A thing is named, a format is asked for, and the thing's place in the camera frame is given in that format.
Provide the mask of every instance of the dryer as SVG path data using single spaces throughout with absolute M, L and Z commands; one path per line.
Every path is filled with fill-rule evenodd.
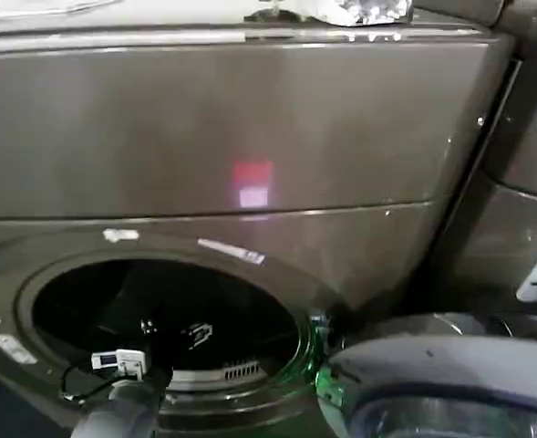
M 65 369 L 159 309 L 221 341 L 163 430 L 328 433 L 297 416 L 323 339 L 397 302 L 512 39 L 421 10 L 176 26 L 161 4 L 0 20 L 0 379 L 72 424 Z
M 537 314 L 537 2 L 496 28 L 518 37 L 515 67 L 424 282 L 435 308 Z

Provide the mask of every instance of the aluminum foil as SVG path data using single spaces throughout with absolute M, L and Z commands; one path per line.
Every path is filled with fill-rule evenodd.
M 281 2 L 286 8 L 287 2 Z M 336 26 L 371 26 L 407 22 L 412 0 L 306 0 L 305 15 Z

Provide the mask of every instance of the front-load washing machine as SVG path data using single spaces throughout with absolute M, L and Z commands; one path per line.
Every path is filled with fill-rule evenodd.
M 88 354 L 158 312 L 213 327 L 162 430 L 327 436 L 301 415 L 319 358 L 425 254 L 511 39 L 421 10 L 179 26 L 106 3 L 0 19 L 0 379 L 72 424 L 65 370 L 94 387 Z

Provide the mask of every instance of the drum opening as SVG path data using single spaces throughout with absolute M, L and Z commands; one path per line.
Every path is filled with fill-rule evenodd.
M 152 315 L 165 330 L 212 327 L 205 342 L 177 356 L 172 391 L 218 391 L 268 379 L 299 345 L 294 317 L 267 291 L 214 269 L 162 259 L 70 270 L 40 290 L 32 318 L 49 348 L 91 372 L 84 358 L 135 348 L 144 340 L 141 321 Z

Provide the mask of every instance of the wire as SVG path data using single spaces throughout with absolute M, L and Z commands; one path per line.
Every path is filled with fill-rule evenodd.
M 84 360 L 81 360 L 79 362 L 74 363 L 73 365 L 70 365 L 64 371 L 64 373 L 61 376 L 61 385 L 60 385 L 60 388 L 59 388 L 59 395 L 62 398 L 68 400 L 69 402 L 77 402 L 77 404 L 82 405 L 82 404 L 84 404 L 86 402 L 87 399 L 89 399 L 90 397 L 93 397 L 93 396 L 97 395 L 98 393 L 104 391 L 106 388 L 110 387 L 111 385 L 113 385 L 114 383 L 116 383 L 118 381 L 131 381 L 131 380 L 133 380 L 129 376 L 118 376 L 118 377 L 115 377 L 114 379 L 110 379 L 109 381 L 105 381 L 104 383 L 102 383 L 101 385 L 97 386 L 96 388 L 94 388 L 91 391 L 84 392 L 84 393 L 81 393 L 81 394 L 71 394 L 71 393 L 69 393 L 67 391 L 67 376 L 71 373 L 71 371 L 75 370 L 83 361 L 85 361 L 87 359 L 88 358 L 85 358 Z

